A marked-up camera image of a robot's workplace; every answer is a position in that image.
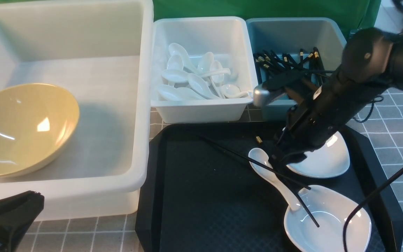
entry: green backdrop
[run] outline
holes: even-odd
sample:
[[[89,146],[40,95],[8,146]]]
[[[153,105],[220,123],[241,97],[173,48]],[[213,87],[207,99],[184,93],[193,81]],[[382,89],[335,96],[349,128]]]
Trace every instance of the green backdrop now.
[[[0,0],[0,3],[22,0]],[[381,0],[154,0],[155,20],[193,16],[320,16],[333,19],[347,38],[349,31],[374,26]]]

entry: spoon bowl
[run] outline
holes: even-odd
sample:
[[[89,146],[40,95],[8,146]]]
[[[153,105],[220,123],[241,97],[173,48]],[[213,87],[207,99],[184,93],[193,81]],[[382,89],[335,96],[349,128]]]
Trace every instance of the spoon bowl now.
[[[0,91],[0,177],[43,168],[77,128],[79,105],[66,89],[24,84]]]
[[[287,236],[302,252],[343,251],[343,225],[357,203],[321,185],[310,185],[311,190],[301,189],[299,195],[309,206],[320,227],[308,221],[304,209],[287,208],[284,228]],[[364,252],[371,237],[371,219],[361,209],[349,223],[346,241],[349,252]]]
[[[169,85],[158,85],[156,87],[158,94],[165,100],[180,101],[188,100],[188,98],[181,93],[177,88]]]

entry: small white plastic bin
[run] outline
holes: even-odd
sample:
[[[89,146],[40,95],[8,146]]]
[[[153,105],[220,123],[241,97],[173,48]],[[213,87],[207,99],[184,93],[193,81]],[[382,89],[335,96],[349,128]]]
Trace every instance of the small white plastic bin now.
[[[48,166],[0,178],[0,199],[37,191],[38,220],[129,214],[146,178],[152,0],[53,0],[0,5],[0,90],[69,90],[80,120]]]
[[[165,123],[209,123],[237,121],[251,98],[211,99],[190,101],[160,100],[155,87],[167,84],[161,76],[169,59],[168,46],[183,46],[193,64],[197,66],[203,54],[211,51],[214,59],[224,68],[231,69],[225,75],[225,83],[236,85],[241,91],[257,86],[253,54],[246,23],[234,16],[195,17],[188,19],[161,19],[154,23],[154,45],[151,77],[151,105]]]

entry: large white plastic tub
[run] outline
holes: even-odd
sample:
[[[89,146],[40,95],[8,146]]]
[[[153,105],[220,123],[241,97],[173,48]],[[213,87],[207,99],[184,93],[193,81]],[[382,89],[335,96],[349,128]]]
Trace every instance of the large white plastic tub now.
[[[0,199],[45,196],[38,220],[129,214],[146,178],[151,0],[54,0],[0,5],[0,90],[68,89],[80,105],[69,145],[45,168],[0,178]]]
[[[236,85],[241,91],[257,86],[253,53],[247,25],[243,19],[228,17],[194,17],[188,19],[161,19],[154,23],[152,59],[151,105],[166,123],[211,123],[237,121],[251,98],[163,101],[155,87],[167,84],[161,77],[169,59],[168,46],[183,46],[195,66],[203,54],[211,51],[214,59],[230,68],[232,75],[225,83]]]

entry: spoons in bin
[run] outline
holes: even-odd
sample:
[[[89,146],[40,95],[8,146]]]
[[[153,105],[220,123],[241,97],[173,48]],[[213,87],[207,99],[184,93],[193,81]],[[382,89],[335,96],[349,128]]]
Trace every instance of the spoons in bin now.
[[[188,100],[183,93],[181,93],[178,89],[169,85],[158,85],[156,90],[160,94],[161,97],[165,100]]]
[[[188,88],[188,87],[179,87],[177,88],[177,90],[184,94],[188,99],[206,99],[203,96],[200,96],[199,94],[197,94],[195,91],[193,91],[192,89]]]
[[[253,148],[250,150],[248,153],[248,157],[252,158],[262,164],[265,164],[266,166],[270,167],[273,169],[271,164],[268,162],[268,155],[265,153],[264,150],[261,148]],[[266,169],[250,162],[251,167],[253,170],[259,174],[263,179],[265,179],[267,182],[272,184],[284,197],[285,201],[288,203],[290,209],[292,211],[296,211],[301,207],[301,204],[299,203],[298,199],[296,199],[296,196],[291,192],[289,188],[286,187],[274,174],[273,172],[267,171]]]
[[[215,96],[211,92],[211,89],[209,89],[208,84],[206,83],[205,80],[202,79],[202,77],[190,73],[188,76],[188,81],[189,86],[191,86],[191,88],[201,96],[207,99],[220,99],[220,97]]]
[[[199,73],[206,73],[210,71],[211,63],[214,61],[214,53],[207,52],[202,56],[202,59],[198,62],[197,70]]]
[[[182,47],[181,45],[177,44],[177,43],[171,43],[169,45],[169,53],[171,56],[174,55],[180,55],[181,58],[183,59],[183,65],[185,68],[187,68],[189,71],[191,71],[194,74],[198,74],[198,70],[197,68],[192,64],[191,59],[189,58],[189,54],[186,51],[186,49],[184,49],[184,47]]]
[[[237,86],[232,84],[226,84],[220,87],[222,94],[224,94],[228,98],[240,98],[242,96],[250,96],[252,97],[253,93],[251,91],[240,91]]]
[[[201,78],[206,78],[209,77],[211,75],[219,75],[219,74],[231,74],[231,70],[229,70],[228,68],[225,69],[220,69],[214,72],[207,72],[207,73],[202,73],[201,75],[199,75],[199,77]],[[183,70],[177,70],[177,69],[166,69],[163,70],[163,72],[161,73],[161,76],[163,78],[165,78],[168,81],[172,81],[175,83],[186,83],[188,81],[188,76],[190,75],[190,73],[185,72]]]
[[[175,69],[175,70],[183,70],[183,59],[181,58],[180,55],[173,55],[169,58],[168,60],[168,65],[167,69]],[[169,81],[168,82],[169,86],[174,86],[175,83]]]

